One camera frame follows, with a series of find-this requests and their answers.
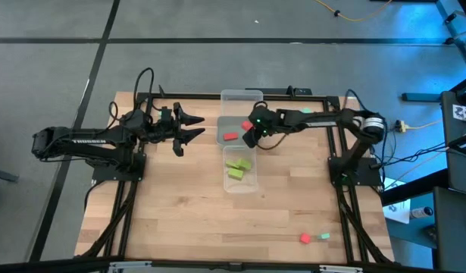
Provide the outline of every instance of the white paper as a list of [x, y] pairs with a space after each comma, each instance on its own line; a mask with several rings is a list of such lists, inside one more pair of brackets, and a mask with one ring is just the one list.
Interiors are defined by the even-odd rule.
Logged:
[[453, 118], [460, 121], [466, 121], [466, 106], [453, 105]]
[[[399, 185], [405, 184], [405, 182], [396, 181], [394, 184], [394, 179], [386, 177], [384, 181], [385, 190], [392, 189]], [[403, 224], [409, 224], [409, 211], [411, 209], [411, 199], [405, 200], [403, 202], [398, 202], [389, 206], [383, 207], [384, 217], [398, 221]]]

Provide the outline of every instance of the block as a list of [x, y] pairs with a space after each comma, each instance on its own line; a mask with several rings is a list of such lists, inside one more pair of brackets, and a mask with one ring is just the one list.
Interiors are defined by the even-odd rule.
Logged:
[[239, 134], [238, 133], [225, 133], [223, 135], [224, 140], [229, 141], [229, 140], [237, 140]]
[[244, 169], [244, 170], [251, 170], [251, 162], [249, 162], [246, 159], [240, 158], [238, 159], [238, 162], [236, 164], [239, 166], [239, 168]]
[[326, 240], [330, 238], [330, 234], [320, 234], [317, 236], [317, 238], [320, 240]]
[[302, 242], [304, 244], [310, 243], [310, 235], [308, 235], [308, 234], [300, 235], [300, 242]]
[[246, 131], [247, 131], [247, 130], [251, 129], [251, 127], [253, 127], [253, 124], [252, 124], [251, 122], [249, 122], [249, 121], [243, 121], [243, 122], [241, 123], [241, 128], [242, 128], [243, 130], [246, 130]]
[[243, 172], [241, 170], [236, 170], [235, 168], [231, 168], [227, 171], [227, 176], [237, 180], [242, 180], [242, 174]]
[[238, 164], [230, 159], [226, 160], [226, 166], [230, 168], [239, 168]]

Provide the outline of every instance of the table leg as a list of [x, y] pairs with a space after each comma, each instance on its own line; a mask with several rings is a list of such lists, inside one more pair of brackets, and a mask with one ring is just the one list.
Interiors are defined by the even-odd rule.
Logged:
[[436, 171], [412, 182], [386, 190], [381, 193], [383, 206], [402, 202], [412, 197], [429, 193], [434, 187], [448, 188], [448, 169]]
[[19, 178], [18, 175], [9, 174], [8, 172], [0, 170], [0, 179], [6, 180], [9, 182], [15, 182]]

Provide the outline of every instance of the yellow cable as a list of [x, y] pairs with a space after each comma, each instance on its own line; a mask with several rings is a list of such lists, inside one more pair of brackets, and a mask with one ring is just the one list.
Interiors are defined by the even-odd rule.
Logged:
[[407, 129], [407, 130], [417, 130], [417, 129], [421, 129], [421, 128], [425, 128], [425, 127], [431, 126], [431, 125], [433, 125], [433, 124], [440, 123], [441, 121], [442, 121], [442, 119], [440, 118], [438, 121], [430, 122], [429, 124], [425, 124], [425, 125], [423, 125], [423, 126], [418, 126], [418, 127], [409, 127], [408, 125], [406, 125], [406, 129]]
[[[323, 5], [325, 8], [327, 8], [329, 11], [332, 11], [333, 13], [335, 13], [336, 11], [329, 7], [329, 5], [323, 3], [321, 0], [315, 0], [318, 4], [320, 5]], [[351, 22], [361, 22], [363, 20], [367, 20], [367, 19], [371, 19], [372, 17], [376, 16], [378, 13], [380, 13], [385, 7], [387, 7], [387, 5], [389, 5], [389, 3], [391, 3], [393, 0], [389, 0], [386, 4], [384, 4], [382, 7], [380, 7], [377, 11], [369, 14], [368, 16], [364, 17], [364, 18], [359, 18], [359, 19], [351, 19], [349, 17], [346, 17], [344, 15], [342, 15], [341, 13], [339, 13], [339, 16], [346, 19], [346, 20], [349, 20]]]

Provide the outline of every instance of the black floor line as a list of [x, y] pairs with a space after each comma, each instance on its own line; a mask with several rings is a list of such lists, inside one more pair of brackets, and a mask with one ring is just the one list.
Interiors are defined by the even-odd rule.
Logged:
[[[81, 99], [80, 106], [77, 110], [77, 115], [74, 118], [73, 129], [81, 128], [83, 124], [84, 116], [88, 108], [89, 100], [91, 99], [91, 94], [93, 87], [96, 82], [96, 77], [98, 76], [99, 67], [103, 60], [103, 55], [105, 54], [106, 49], [106, 40], [110, 36], [111, 28], [113, 27], [114, 19], [117, 15], [118, 6], [120, 5], [120, 0], [114, 0], [113, 5], [111, 6], [110, 16], [106, 23], [105, 31], [103, 32], [103, 37], [98, 47], [98, 51], [93, 62], [91, 72], [89, 73], [88, 83], [84, 90], [83, 97]], [[45, 242], [47, 240], [49, 230], [52, 226], [52, 221], [56, 213], [56, 208], [58, 207], [59, 199], [61, 197], [62, 190], [64, 188], [64, 182], [66, 181], [67, 172], [69, 171], [70, 162], [62, 162], [56, 172], [55, 178], [52, 182], [52, 191], [47, 206], [45, 207], [45, 213], [41, 220], [39, 231], [36, 235], [36, 240], [30, 254], [30, 262], [36, 262], [41, 259], [42, 251], [45, 247]]]
[[0, 37], [0, 44], [87, 44], [101, 41], [102, 38], [87, 37]]
[[110, 38], [110, 44], [222, 43], [222, 44], [392, 44], [439, 45], [446, 38]]

